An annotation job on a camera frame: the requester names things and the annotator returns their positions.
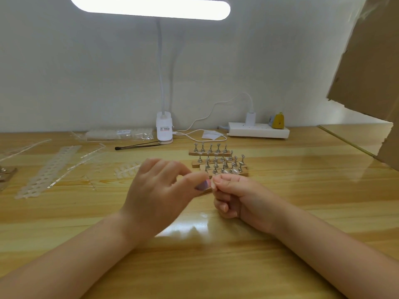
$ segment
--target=person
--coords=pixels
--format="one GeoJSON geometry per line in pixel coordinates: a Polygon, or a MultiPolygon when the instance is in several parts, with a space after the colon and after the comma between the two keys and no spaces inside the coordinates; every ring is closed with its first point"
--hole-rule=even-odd
{"type": "Polygon", "coordinates": [[[212,186],[223,218],[272,234],[350,299],[399,298],[398,261],[301,210],[250,178],[220,174],[210,182],[177,161],[143,162],[115,214],[0,280],[0,298],[80,298],[138,244],[168,227],[212,186]]]}

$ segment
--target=table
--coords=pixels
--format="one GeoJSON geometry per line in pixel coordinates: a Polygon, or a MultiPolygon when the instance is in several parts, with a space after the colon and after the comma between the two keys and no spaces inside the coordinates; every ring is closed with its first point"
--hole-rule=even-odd
{"type": "Polygon", "coordinates": [[[378,154],[392,126],[393,123],[320,125],[323,130],[356,148],[363,149],[372,156],[378,154]]]}
{"type": "MultiPolygon", "coordinates": [[[[27,180],[60,147],[79,145],[70,133],[0,134],[0,151],[51,138],[2,165],[19,172],[0,192],[0,276],[85,230],[122,205],[131,179],[114,168],[146,157],[189,165],[193,142],[113,151],[100,172],[81,166],[37,198],[15,200],[27,180]]],[[[291,203],[399,259],[399,172],[317,127],[292,128],[288,140],[228,138],[246,155],[251,178],[291,203]]],[[[76,158],[98,143],[83,143],[76,158]]],[[[226,221],[212,194],[195,198],[170,227],[140,246],[85,298],[342,298],[328,282],[273,237],[239,220],[226,221]]]]}

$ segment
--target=cardboard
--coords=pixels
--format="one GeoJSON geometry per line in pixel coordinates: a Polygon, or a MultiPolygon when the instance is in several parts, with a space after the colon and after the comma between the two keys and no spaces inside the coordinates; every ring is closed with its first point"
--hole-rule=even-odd
{"type": "Polygon", "coordinates": [[[366,0],[328,99],[393,122],[377,159],[399,170],[399,0],[366,0]]]}

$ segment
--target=wall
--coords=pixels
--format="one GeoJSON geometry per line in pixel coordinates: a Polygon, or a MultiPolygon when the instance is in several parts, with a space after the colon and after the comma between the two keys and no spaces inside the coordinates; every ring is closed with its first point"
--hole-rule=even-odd
{"type": "MultiPolygon", "coordinates": [[[[374,122],[326,100],[364,0],[227,0],[223,21],[163,19],[174,125],[217,101],[254,98],[257,122],[374,122]]],[[[70,0],[0,0],[0,131],[154,126],[160,110],[153,18],[86,13],[70,0]]],[[[195,127],[242,121],[247,100],[195,127]]]]}

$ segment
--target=purple fingernail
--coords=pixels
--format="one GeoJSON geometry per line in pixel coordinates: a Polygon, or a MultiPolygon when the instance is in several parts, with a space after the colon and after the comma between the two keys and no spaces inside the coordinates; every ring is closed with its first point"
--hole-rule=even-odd
{"type": "Polygon", "coordinates": [[[198,191],[205,191],[207,188],[209,188],[209,180],[206,180],[196,186],[196,190],[198,191]]]}

